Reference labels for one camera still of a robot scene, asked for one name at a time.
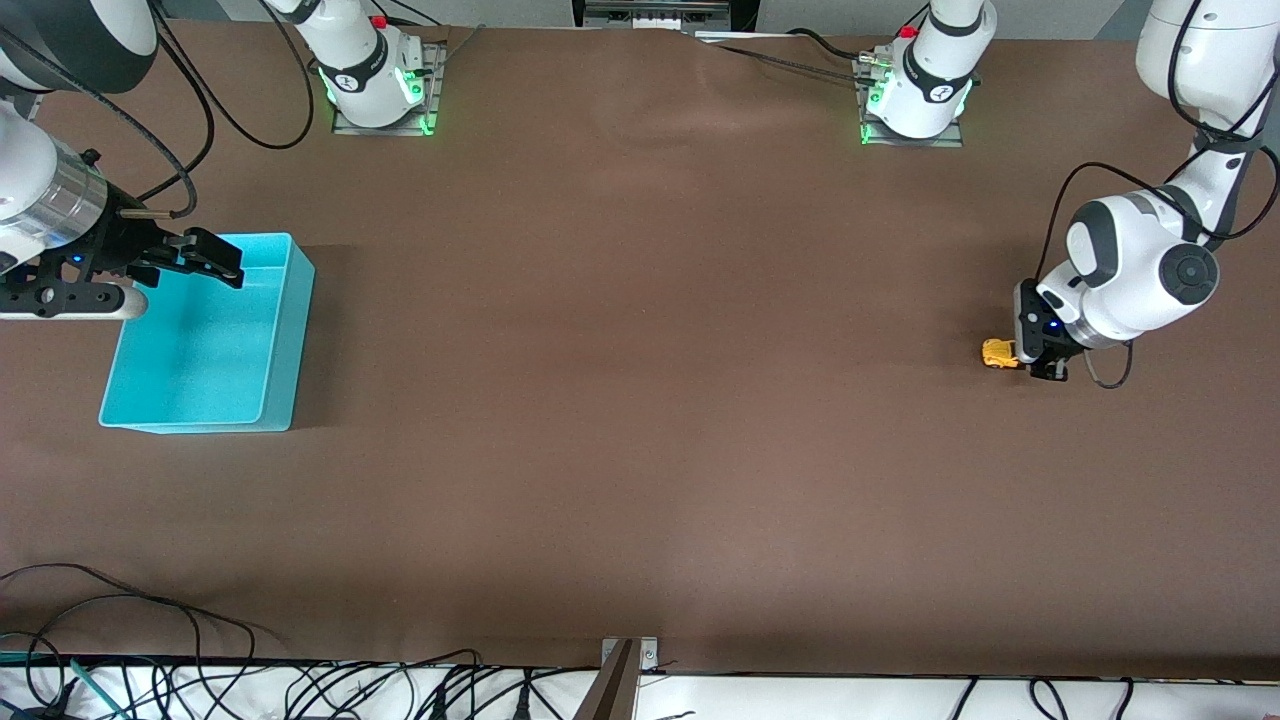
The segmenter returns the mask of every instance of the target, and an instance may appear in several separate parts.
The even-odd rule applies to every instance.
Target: white surface
[[[1192,0],[1170,0],[1148,15],[1138,41],[1138,76],[1161,97],[1169,96],[1169,61],[1178,31]],[[1229,12],[1248,5],[1251,12]],[[1198,23],[1187,32],[1178,55],[1178,97],[1199,110],[1206,122],[1230,127],[1266,87],[1272,72],[1280,0],[1207,0],[1197,9]],[[1176,18],[1172,23],[1166,18]],[[1265,110],[1240,128],[1251,135]]]
[[[156,23],[147,0],[90,0],[111,37],[134,55],[156,50]]]
[[[225,667],[206,667],[207,675],[225,673]],[[195,670],[179,671],[180,679],[195,679]],[[384,670],[369,670],[352,678],[329,693],[340,705],[342,700],[376,678]],[[422,669],[388,680],[358,712],[366,720],[403,717],[444,676],[444,669]],[[56,671],[40,669],[37,689],[52,696]],[[566,673],[536,680],[538,688],[564,717],[571,717],[594,679],[594,671]],[[124,687],[118,669],[99,669],[95,680],[116,702],[125,705]],[[150,667],[131,670],[131,687],[136,696],[150,688]],[[301,673],[294,669],[271,669],[243,678],[227,696],[225,702],[244,720],[280,720],[284,717],[284,691]],[[476,702],[483,703],[495,692],[518,683],[522,673],[506,670],[481,680],[476,688]],[[691,720],[947,720],[951,715],[965,679],[931,678],[751,678],[751,676],[655,676],[640,680],[636,701],[636,720],[658,720],[694,711]],[[225,680],[211,680],[215,691]],[[1027,694],[1027,680],[982,680],[965,707],[968,720],[1039,720],[1041,715]],[[1075,720],[1110,720],[1124,687],[1119,682],[1073,680],[1055,682],[1070,717]],[[196,715],[209,707],[209,697],[192,687],[184,693]],[[1052,707],[1052,700],[1041,688],[1042,703]],[[477,715],[477,720],[509,720],[516,706],[517,692],[511,692]],[[0,670],[0,697],[28,707],[31,696],[26,689],[20,669]],[[536,697],[530,702],[534,720],[552,720]],[[72,697],[69,712],[86,720],[99,720],[110,711],[81,684]],[[189,716],[177,702],[170,707],[175,720]],[[306,711],[307,717],[328,717],[332,708],[317,702]],[[449,708],[449,717],[466,717],[470,697],[465,696]],[[1262,685],[1189,684],[1189,683],[1138,683],[1125,720],[1262,720],[1267,712],[1280,712],[1280,688]],[[140,717],[159,717],[155,705],[147,705]],[[215,712],[214,720],[228,716]]]
[[[54,140],[12,105],[0,102],[0,220],[40,200],[56,167]]]

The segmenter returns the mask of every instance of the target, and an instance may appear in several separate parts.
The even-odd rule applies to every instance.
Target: wire
[[[187,78],[187,85],[189,85],[191,90],[196,94],[196,100],[200,101],[200,109],[205,113],[205,143],[200,147],[200,151],[196,152],[196,156],[191,159],[191,163],[187,163],[187,173],[191,173],[205,161],[209,151],[214,149],[214,109],[209,106],[209,100],[200,90],[200,83],[196,82],[195,76],[192,76],[191,70],[187,69],[187,65],[178,59],[178,54],[174,53],[173,46],[169,45],[169,41],[166,41],[163,36],[160,37],[160,47],[164,49],[165,55],[173,60],[174,67],[178,68],[182,77]],[[140,195],[138,201],[146,202],[180,181],[182,176],[174,173],[169,179]]]
[[[1098,372],[1093,369],[1093,357],[1091,350],[1084,351],[1084,366],[1089,369],[1089,378],[1093,379],[1093,384],[1101,387],[1102,389],[1120,389],[1124,383],[1129,379],[1129,372],[1133,370],[1133,341],[1126,340],[1124,345],[1129,352],[1125,355],[1124,360],[1124,373],[1120,374],[1120,379],[1114,383],[1106,383],[1098,379]]]
[[[831,53],[832,55],[835,55],[837,58],[844,58],[846,60],[856,60],[858,59],[858,53],[850,53],[847,50],[841,50],[840,47],[836,47],[835,45],[827,42],[826,37],[818,35],[817,32],[814,32],[814,31],[812,31],[812,29],[809,29],[806,27],[791,28],[791,29],[787,31],[787,35],[805,35],[805,36],[809,36],[815,42],[818,42],[818,45],[822,45],[823,50],[826,50],[827,53]]]
[[[116,717],[119,717],[120,720],[129,720],[129,716],[124,714],[123,708],[120,708],[120,703],[115,702],[115,698],[108,694],[108,692],[102,689],[102,685],[97,684],[97,680],[90,678],[88,671],[84,670],[84,667],[82,667],[81,664],[77,662],[74,657],[70,660],[70,664],[72,664],[72,673],[76,673],[76,676],[79,678],[82,683],[84,683],[84,687],[92,691],[99,700],[101,700],[108,707],[110,707],[111,712]]]
[[[44,638],[40,634],[28,633],[27,630],[9,630],[6,633],[0,634],[0,639],[8,638],[10,635],[22,635],[26,638],[31,638],[31,647],[27,648],[27,657],[23,661],[23,667],[27,676],[27,691],[31,693],[31,697],[36,698],[36,702],[38,702],[40,705],[44,705],[46,707],[54,705],[54,702],[58,701],[56,697],[54,700],[45,700],[45,697],[40,694],[40,691],[36,689],[36,679],[31,671],[32,670],[31,660],[36,655],[37,647],[40,647],[41,644],[47,647],[50,655],[54,656],[54,664],[58,666],[58,687],[67,688],[68,687],[67,666],[63,664],[63,656],[58,652],[58,648],[54,647],[54,643],[49,642],[47,638]]]
[[[410,13],[413,13],[415,15],[422,18],[424,20],[426,20],[426,22],[429,22],[429,23],[431,23],[434,26],[439,26],[440,24],[440,20],[433,18],[431,15],[428,15],[422,10],[419,10],[417,8],[415,8],[415,6],[412,6],[412,5],[407,4],[407,3],[401,3],[401,0],[387,0],[387,1],[390,3],[390,4],[393,4],[393,5],[399,5],[401,8],[404,8]]]
[[[556,710],[556,706],[552,705],[549,700],[547,700],[543,691],[538,689],[538,685],[534,684],[532,679],[529,680],[529,689],[534,692],[534,697],[538,698],[538,702],[543,703],[543,707],[545,707],[556,717],[556,720],[564,720],[564,716]]]
[[[1124,682],[1124,696],[1120,697],[1120,706],[1111,720],[1124,720],[1124,711],[1129,710],[1129,701],[1133,700],[1133,678],[1121,678]]]
[[[978,687],[978,675],[972,675],[969,678],[969,684],[964,687],[964,692],[960,693],[960,700],[956,702],[955,710],[951,711],[951,720],[960,720],[960,714],[964,712],[965,703],[969,702],[969,696],[973,694],[973,689]]]
[[[178,40],[178,36],[174,35],[173,28],[169,27],[169,22],[165,20],[164,15],[156,8],[155,5],[156,0],[148,0],[148,3],[151,4],[151,14],[156,18],[156,22],[159,23],[163,33],[168,36],[169,42],[173,42],[174,49],[191,68],[192,74],[196,76],[196,81],[200,82],[200,86],[202,88],[205,88],[205,94],[209,96],[209,101],[214,104],[214,108],[218,108],[218,113],[223,118],[225,118],[227,122],[230,123],[233,128],[236,128],[236,132],[238,132],[242,137],[244,137],[244,140],[248,140],[253,145],[257,145],[259,147],[264,147],[266,150],[289,150],[291,147],[297,146],[307,137],[307,135],[311,132],[311,126],[315,123],[315,114],[316,114],[315,90],[311,87],[311,76],[310,73],[307,73],[307,64],[302,60],[302,55],[298,54],[298,47],[293,44],[293,38],[289,37],[289,33],[288,31],[284,29],[284,26],[280,23],[280,19],[275,17],[275,13],[271,12],[271,8],[264,0],[257,0],[257,3],[259,5],[262,6],[264,10],[266,10],[268,15],[270,15],[271,22],[275,24],[275,29],[279,31],[280,37],[284,38],[285,45],[289,46],[289,54],[293,55],[293,60],[298,65],[298,70],[302,74],[302,83],[307,91],[307,119],[305,123],[302,123],[302,129],[298,131],[298,135],[287,142],[268,142],[265,140],[261,140],[253,133],[251,133],[248,129],[246,129],[244,126],[242,126],[239,120],[237,120],[236,117],[230,114],[227,106],[223,105],[223,101],[219,100],[218,94],[214,92],[214,88],[209,86],[209,82],[205,79],[205,76],[200,73],[200,68],[197,68],[196,63],[193,63],[191,60],[191,56],[187,55],[187,50],[182,46],[182,42]]]
[[[14,717],[22,717],[22,720],[36,720],[35,715],[27,712],[26,710],[18,707],[17,705],[9,702],[3,697],[0,697],[0,706],[3,706],[5,710],[12,711]]]
[[[1082,170],[1087,168],[1098,168],[1102,170],[1107,170],[1111,174],[1119,176],[1162,200],[1174,211],[1181,215],[1183,219],[1187,220],[1192,225],[1192,228],[1197,231],[1197,233],[1203,233],[1213,240],[1236,240],[1239,237],[1243,237],[1253,232],[1253,229],[1257,228],[1258,224],[1266,219],[1267,214],[1271,213],[1271,208],[1275,206],[1276,197],[1280,196],[1280,158],[1276,158],[1275,151],[1272,151],[1267,146],[1262,146],[1261,151],[1271,161],[1271,170],[1274,176],[1274,181],[1271,183],[1271,195],[1267,197],[1266,204],[1263,204],[1262,210],[1258,211],[1257,217],[1253,218],[1247,225],[1244,225],[1244,228],[1236,232],[1228,232],[1228,233],[1210,231],[1208,228],[1202,225],[1198,219],[1193,218],[1185,209],[1183,209],[1183,206],[1179,205],[1172,197],[1166,195],[1162,190],[1152,187],[1149,183],[1134,177],[1133,174],[1125,170],[1121,170],[1115,165],[1107,163],[1097,163],[1092,160],[1088,163],[1080,163],[1066,176],[1066,179],[1062,181],[1062,187],[1060,187],[1057,191],[1057,199],[1053,201],[1053,211],[1050,214],[1048,219],[1048,229],[1044,232],[1044,245],[1041,247],[1039,263],[1036,265],[1036,274],[1033,277],[1037,281],[1039,281],[1041,275],[1044,272],[1044,260],[1048,256],[1048,247],[1053,240],[1053,225],[1057,222],[1057,213],[1062,208],[1062,197],[1066,195],[1066,188],[1070,187],[1071,181],[1075,179],[1075,176],[1078,176]],[[1183,165],[1185,167],[1187,164],[1189,164],[1192,159],[1194,159],[1194,154],[1192,158],[1184,161]]]
[[[159,137],[155,136],[155,133],[147,129],[147,127],[140,123],[133,115],[122,110],[119,105],[111,102],[101,92],[93,90],[92,87],[86,85],[84,81],[77,78],[65,68],[42,55],[38,50],[28,45],[24,40],[14,35],[13,31],[10,31],[9,28],[0,26],[0,37],[4,37],[5,41],[13,44],[14,47],[35,58],[37,63],[40,63],[46,69],[56,74],[67,85],[74,87],[76,90],[83,92],[84,95],[88,95],[99,104],[105,106],[108,110],[114,113],[116,118],[124,120],[125,124],[137,131],[138,135],[146,138],[146,141],[150,142],[152,147],[155,147],[161,155],[164,155],[164,159],[168,160],[169,164],[173,167],[174,172],[178,173],[178,177],[180,178],[183,187],[187,188],[186,208],[180,210],[170,210],[169,218],[172,219],[186,218],[187,215],[196,211],[196,183],[192,182],[191,176],[187,173],[187,168],[182,164],[182,160],[179,160],[178,156],[174,155],[173,151],[169,150],[169,147],[165,146],[165,143],[161,142]]]
[[[1044,685],[1048,687],[1048,692],[1053,696],[1053,702],[1057,703],[1057,711],[1061,715],[1053,715],[1046,710],[1043,705],[1041,705],[1039,697],[1036,694],[1036,687],[1041,683],[1044,683]],[[1032,696],[1032,705],[1036,706],[1036,710],[1041,711],[1041,715],[1043,715],[1046,720],[1069,720],[1066,716],[1066,706],[1062,705],[1062,696],[1057,694],[1057,688],[1055,688],[1053,683],[1050,680],[1044,680],[1042,678],[1032,679],[1032,682],[1027,684],[1027,693]]]
[[[928,13],[928,12],[929,12],[929,4],[928,3],[925,3],[924,5],[920,5],[920,9],[916,10],[914,15],[911,15],[910,18],[908,18],[905,23],[902,23],[902,27],[906,27],[906,26],[914,23],[916,20],[916,18],[923,17],[924,13]]]
[[[731,47],[731,46],[721,44],[721,42],[714,42],[713,45],[716,47],[719,47],[721,50],[727,50],[730,53],[736,53],[739,55],[746,55],[748,58],[755,58],[756,60],[762,60],[762,61],[765,61],[765,63],[772,63],[774,65],[781,65],[783,68],[792,68],[792,69],[796,69],[796,70],[801,70],[801,72],[806,72],[806,73],[813,73],[813,74],[818,74],[818,76],[826,76],[826,77],[840,79],[840,81],[845,81],[845,82],[854,82],[854,83],[858,83],[858,85],[874,85],[874,81],[872,78],[861,78],[861,77],[856,77],[856,76],[851,76],[851,74],[846,74],[846,73],[837,73],[835,70],[828,70],[826,68],[815,68],[813,65],[805,65],[804,63],[796,63],[794,60],[785,60],[782,58],[774,58],[773,55],[764,55],[763,53],[755,53],[753,50],[742,50],[741,47]]]
[[[170,598],[166,598],[166,597],[163,597],[163,596],[147,593],[147,592],[145,592],[145,591],[142,591],[142,589],[140,589],[140,588],[137,588],[134,585],[131,585],[128,583],[122,583],[120,580],[116,580],[116,579],[114,579],[114,578],[104,574],[101,570],[96,570],[96,569],[90,568],[87,565],[81,565],[78,562],[40,562],[40,564],[36,564],[36,565],[27,565],[24,568],[18,568],[17,570],[10,570],[10,571],[0,575],[0,583],[3,583],[5,580],[9,580],[9,579],[12,579],[12,578],[14,578],[14,577],[17,577],[19,574],[29,573],[32,570],[55,569],[55,568],[58,568],[58,569],[76,570],[78,573],[86,574],[86,575],[88,575],[88,577],[91,577],[91,578],[93,578],[93,579],[96,579],[96,580],[99,580],[99,582],[101,582],[104,584],[108,584],[108,585],[110,585],[110,587],[113,587],[115,589],[124,591],[124,593],[127,593],[127,596],[129,596],[129,597],[136,597],[138,600],[143,600],[146,602],[151,602],[151,603],[155,603],[155,605],[161,605],[161,606],[165,606],[165,607],[173,607],[174,610],[178,610],[179,612],[182,612],[187,618],[187,621],[191,624],[192,633],[195,634],[196,673],[197,673],[197,675],[201,679],[201,684],[204,685],[205,692],[209,693],[209,697],[212,698],[212,702],[214,702],[212,707],[210,707],[209,714],[206,715],[206,719],[210,715],[212,715],[214,710],[221,708],[224,712],[227,712],[228,715],[230,715],[234,720],[244,720],[243,717],[241,717],[239,715],[237,715],[234,711],[232,711],[229,707],[227,707],[223,703],[223,698],[227,697],[227,693],[229,693],[230,689],[239,680],[239,678],[243,676],[243,674],[247,670],[248,665],[246,664],[244,666],[242,666],[241,670],[239,670],[239,673],[236,674],[234,679],[230,683],[228,683],[228,685],[223,689],[223,692],[215,694],[212,687],[209,684],[209,680],[205,676],[204,656],[201,653],[200,621],[197,620],[196,615],[201,615],[201,616],[207,618],[210,620],[218,620],[218,621],[233,625],[233,626],[239,628],[241,630],[243,630],[248,635],[248,655],[246,656],[246,662],[253,660],[253,653],[255,653],[255,651],[257,648],[257,633],[255,633],[253,629],[248,624],[246,624],[246,623],[243,623],[241,620],[236,620],[233,618],[228,618],[225,615],[219,615],[216,612],[210,612],[207,610],[202,610],[202,609],[195,607],[192,605],[178,602],[175,600],[170,600]],[[54,620],[50,620],[49,623],[46,623],[45,624],[45,632],[47,632],[47,629],[54,623],[56,623],[60,618],[65,616],[68,612],[70,612],[70,611],[73,611],[73,610],[76,610],[78,607],[83,607],[84,605],[88,605],[91,602],[97,602],[97,601],[101,601],[101,600],[110,600],[110,598],[115,598],[115,597],[124,597],[124,596],[122,596],[122,594],[97,596],[95,598],[81,601],[81,602],[73,605],[72,607],[69,607],[69,609],[59,612],[54,618]],[[35,652],[37,638],[44,638],[44,633],[32,633],[29,637],[32,637],[32,642],[31,642],[31,648],[28,650],[28,666],[29,666],[29,653]]]
[[[541,675],[538,675],[538,676],[535,676],[532,679],[534,680],[540,680],[543,678],[550,678],[552,675],[561,675],[561,674],[564,674],[564,673],[577,673],[577,671],[581,671],[581,670],[594,670],[594,667],[585,667],[585,669],[584,667],[557,667],[554,670],[548,670],[547,673],[543,673]],[[493,694],[493,697],[490,697],[489,700],[486,700],[483,703],[480,703],[479,707],[472,708],[471,710],[471,715],[467,715],[467,720],[475,720],[476,715],[479,715],[480,712],[483,712],[484,708],[486,708],[490,705],[493,705],[494,702],[497,702],[502,696],[504,696],[504,694],[507,694],[509,692],[520,689],[520,687],[524,685],[524,684],[525,684],[525,680],[521,679],[518,683],[516,683],[516,684],[513,684],[511,687],[507,687],[504,689],[498,691],[497,693]]]

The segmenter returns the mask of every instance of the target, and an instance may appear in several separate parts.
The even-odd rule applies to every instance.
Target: blue plastic bin
[[[146,433],[289,429],[315,266],[287,233],[224,234],[243,251],[244,287],[164,273],[138,287],[99,423]]]

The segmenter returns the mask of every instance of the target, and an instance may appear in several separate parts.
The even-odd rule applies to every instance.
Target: power cord
[[[732,46],[724,45],[722,42],[713,42],[712,45],[714,45],[716,47],[719,47],[721,50],[727,50],[730,53],[736,53],[739,55],[745,55],[748,58],[755,58],[756,60],[760,60],[760,61],[764,61],[764,63],[769,63],[769,64],[773,64],[773,65],[780,65],[780,67],[783,67],[783,68],[791,68],[791,69],[795,69],[795,70],[800,70],[800,72],[805,72],[805,73],[813,73],[815,76],[829,77],[829,78],[844,81],[844,82],[852,82],[852,83],[856,83],[856,85],[874,85],[874,81],[872,78],[861,78],[861,77],[851,76],[849,73],[837,73],[836,70],[828,70],[826,68],[815,68],[813,65],[806,65],[804,63],[796,63],[795,60],[786,60],[783,58],[774,58],[773,55],[765,55],[763,53],[755,53],[754,50],[742,50],[741,47],[732,47]]]
[[[191,56],[187,55],[187,50],[182,46],[182,42],[178,41],[178,37],[174,35],[173,28],[169,27],[169,22],[164,18],[164,14],[156,6],[156,3],[157,0],[148,0],[148,4],[151,5],[151,14],[155,17],[156,23],[160,26],[164,36],[168,37],[169,42],[172,42],[174,49],[178,51],[178,55],[180,55],[182,59],[187,63],[187,65],[191,68],[192,74],[196,76],[196,81],[205,90],[205,94],[207,95],[209,100],[214,104],[215,108],[218,108],[218,113],[223,118],[225,118],[227,122],[230,123],[233,128],[236,128],[236,132],[243,136],[244,140],[248,140],[253,145],[257,145],[259,147],[264,147],[266,150],[289,150],[291,147],[297,146],[306,138],[306,136],[311,132],[311,126],[315,123],[315,113],[316,113],[315,90],[311,87],[311,76],[307,73],[307,65],[302,60],[302,55],[298,54],[298,49],[293,44],[293,38],[289,37],[288,31],[284,29],[284,24],[280,23],[280,19],[275,15],[275,13],[264,0],[257,0],[257,3],[270,15],[271,23],[275,24],[275,29],[279,31],[280,37],[283,37],[285,45],[288,45],[289,54],[293,55],[293,60],[298,65],[298,70],[302,74],[302,83],[306,87],[307,92],[307,119],[302,124],[302,129],[298,132],[298,135],[287,142],[268,142],[265,140],[261,140],[253,133],[251,133],[248,129],[246,129],[244,126],[242,126],[239,120],[237,120],[236,117],[230,114],[227,106],[223,105],[223,101],[219,100],[218,94],[215,94],[212,87],[209,86],[209,82],[205,79],[205,76],[200,73],[200,69],[196,67],[196,63],[193,63],[191,60]]]
[[[159,137],[155,136],[155,133],[147,129],[147,127],[140,123],[133,115],[120,109],[119,105],[109,100],[105,95],[93,90],[92,87],[86,85],[84,81],[79,79],[78,77],[73,76],[70,72],[68,72],[58,63],[46,58],[38,50],[27,44],[27,41],[14,35],[13,31],[10,31],[9,28],[0,26],[0,37],[4,37],[5,42],[12,44],[14,47],[35,58],[37,63],[44,65],[49,72],[56,74],[67,85],[74,87],[76,90],[83,92],[84,95],[88,95],[90,97],[96,100],[100,105],[114,113],[116,118],[124,120],[125,124],[137,131],[137,133],[141,135],[143,138],[146,138],[146,141],[151,143],[152,147],[155,147],[161,155],[164,155],[164,159],[169,161],[169,165],[173,167],[183,187],[187,190],[187,205],[180,210],[168,211],[166,214],[170,219],[186,218],[187,215],[196,211],[196,201],[197,201],[196,183],[192,182],[191,174],[187,173],[187,168],[186,165],[182,164],[182,160],[179,160],[178,156],[174,155],[173,151],[169,150],[169,147],[165,146],[165,143],[161,142]]]
[[[205,158],[209,156],[209,151],[214,149],[214,127],[216,124],[214,123],[214,109],[209,106],[209,99],[206,99],[205,94],[200,90],[200,83],[196,81],[195,76],[191,74],[191,70],[187,69],[187,65],[184,65],[182,60],[178,58],[178,54],[174,53],[174,49],[172,45],[169,45],[169,41],[161,37],[160,47],[164,49],[165,55],[168,55],[169,59],[173,60],[174,67],[178,68],[178,72],[182,73],[182,77],[187,79],[187,85],[189,85],[191,90],[196,94],[196,100],[200,101],[200,109],[205,113],[205,143],[200,146],[200,151],[196,152],[196,156],[192,158],[189,163],[187,163],[186,169],[187,173],[189,174],[197,167],[200,167],[201,163],[205,161]],[[182,181],[182,176],[175,173],[163,183],[152,187],[151,190],[143,192],[142,195],[138,195],[138,200],[141,202],[146,202],[147,200],[151,200],[152,197],[168,190],[179,181]]]
[[[823,50],[826,50],[827,53],[831,53],[832,55],[835,55],[837,58],[844,58],[846,60],[856,60],[858,59],[858,53],[850,53],[847,50],[841,50],[840,47],[836,47],[831,42],[827,42],[826,37],[818,35],[817,32],[814,32],[814,31],[812,31],[812,29],[809,29],[806,27],[791,28],[791,29],[787,31],[787,35],[804,35],[804,36],[812,37],[818,45],[822,45]]]
[[[401,3],[401,0],[387,0],[387,1],[390,3],[392,5],[399,5],[401,8],[408,10],[410,13],[413,13],[415,15],[422,18],[424,20],[426,20],[426,22],[429,22],[429,23],[431,23],[434,26],[439,26],[440,24],[440,20],[433,18],[431,15],[428,15],[422,10],[419,10],[417,8],[415,8],[415,6],[412,6],[412,5],[407,4],[407,3]]]
[[[972,675],[969,678],[969,684],[964,687],[964,692],[960,693],[960,700],[956,702],[955,710],[951,711],[951,720],[960,720],[960,715],[964,712],[965,703],[969,702],[969,696],[973,694],[973,689],[978,687],[978,675]]]
[[[1129,701],[1133,700],[1133,678],[1121,678],[1121,682],[1125,684],[1124,694],[1120,697],[1120,705],[1116,707],[1115,715],[1112,715],[1111,720],[1124,720],[1124,714],[1129,710]],[[1041,703],[1039,694],[1037,693],[1039,685],[1048,688],[1050,694],[1053,697],[1053,703],[1057,706],[1059,715],[1053,715]],[[1027,694],[1030,696],[1032,705],[1034,705],[1036,710],[1044,716],[1044,720],[1069,720],[1066,716],[1066,705],[1062,702],[1062,696],[1057,693],[1057,688],[1051,680],[1033,678],[1027,684]]]
[[[1133,341],[1126,340],[1121,345],[1124,345],[1128,350],[1124,360],[1124,373],[1121,373],[1120,379],[1114,383],[1098,379],[1098,372],[1093,369],[1093,357],[1091,356],[1092,350],[1084,351],[1084,366],[1089,370],[1089,379],[1092,379],[1093,384],[1101,387],[1102,389],[1120,389],[1124,383],[1129,380],[1129,372],[1133,370]]]

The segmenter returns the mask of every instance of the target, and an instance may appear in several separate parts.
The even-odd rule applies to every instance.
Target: tabletop
[[[269,24],[175,24],[243,124],[296,132]],[[274,656],[575,665],[621,634],[687,670],[1274,678],[1280,225],[1220,251],[1120,391],[978,359],[1073,167],[1185,156],[1133,50],[992,44],[959,150],[863,146],[847,85],[667,31],[483,29],[431,137],[332,136],[321,108],[271,152],[220,122],[192,224],[316,266],[294,428],[104,429],[119,325],[0,324],[0,561],[95,565]],[[198,147],[165,60],[119,102]],[[133,192],[169,173],[87,97],[37,122]],[[1064,208],[1121,190],[1084,173]],[[0,591],[20,621],[88,588]],[[189,652],[184,623],[120,603],[55,638]]]

